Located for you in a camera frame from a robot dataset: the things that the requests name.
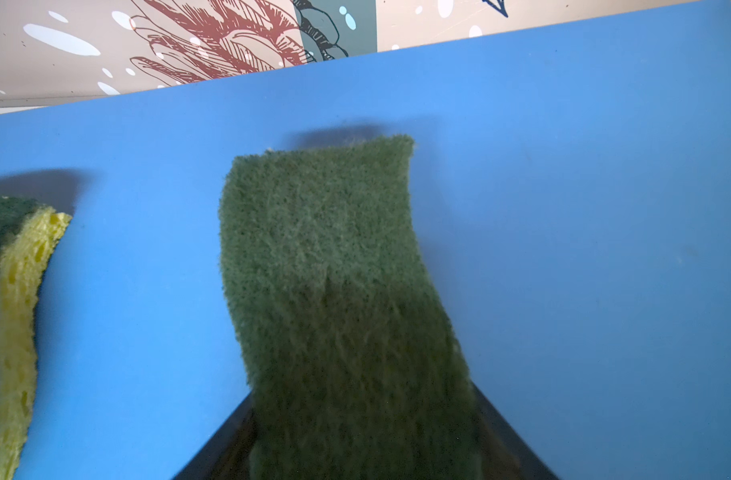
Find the blue surface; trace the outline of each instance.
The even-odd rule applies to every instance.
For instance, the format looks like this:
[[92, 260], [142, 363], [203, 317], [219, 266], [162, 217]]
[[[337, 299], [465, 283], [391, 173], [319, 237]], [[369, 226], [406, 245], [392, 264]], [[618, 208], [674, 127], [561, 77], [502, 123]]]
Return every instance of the blue surface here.
[[0, 116], [0, 176], [95, 179], [50, 264], [17, 480], [173, 476], [247, 393], [231, 160], [418, 141], [415, 229], [475, 382], [564, 480], [731, 478], [731, 4]]

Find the sponge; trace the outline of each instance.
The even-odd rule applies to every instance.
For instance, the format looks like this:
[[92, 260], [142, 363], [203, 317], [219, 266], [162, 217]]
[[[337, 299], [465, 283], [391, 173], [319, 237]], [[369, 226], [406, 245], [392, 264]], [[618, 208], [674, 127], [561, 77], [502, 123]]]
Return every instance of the sponge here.
[[411, 225], [413, 145], [235, 159], [221, 265], [254, 480], [481, 475], [467, 364]]
[[37, 288], [70, 220], [34, 200], [0, 197], [0, 480], [14, 476], [32, 419]]

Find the white dot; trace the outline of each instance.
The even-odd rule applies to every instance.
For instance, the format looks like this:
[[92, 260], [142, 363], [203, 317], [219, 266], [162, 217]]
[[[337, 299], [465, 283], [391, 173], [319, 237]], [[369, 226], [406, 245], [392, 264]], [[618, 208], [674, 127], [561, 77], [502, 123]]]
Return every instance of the white dot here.
[[69, 23], [70, 22], [69, 20], [67, 20], [66, 18], [64, 18], [63, 15], [59, 15], [59, 14], [57, 14], [55, 12], [50, 11], [50, 10], [48, 11], [48, 15], [50, 15], [53, 18], [55, 18], [59, 22], [64, 22], [64, 23]]
[[442, 18], [450, 17], [453, 10], [454, 0], [437, 0], [437, 13], [439, 13]]
[[133, 22], [133, 20], [131, 20], [130, 15], [127, 13], [122, 13], [115, 10], [114, 12], [112, 12], [112, 18], [114, 18], [115, 22], [117, 22], [117, 24], [119, 24], [126, 30], [133, 30], [136, 27], [136, 24]]
[[97, 82], [99, 85], [99, 88], [103, 90], [103, 92], [107, 95], [119, 95], [120, 92], [112, 88], [111, 86], [105, 84], [104, 82]]
[[344, 16], [344, 20], [347, 21], [347, 26], [350, 30], [355, 30], [358, 27], [358, 25], [354, 23], [354, 17], [351, 14], [346, 14]]
[[35, 40], [40, 40], [42, 43], [63, 50], [64, 52], [83, 56], [101, 55], [98, 48], [82, 40], [82, 38], [72, 36], [60, 30], [28, 23], [24, 25], [24, 31]]

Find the patterned wallpaper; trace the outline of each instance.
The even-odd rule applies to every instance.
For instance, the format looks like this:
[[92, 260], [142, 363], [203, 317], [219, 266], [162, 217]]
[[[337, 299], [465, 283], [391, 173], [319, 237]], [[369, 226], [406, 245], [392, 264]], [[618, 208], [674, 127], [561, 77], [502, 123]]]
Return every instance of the patterned wallpaper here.
[[686, 0], [8, 0], [0, 107], [48, 105]]

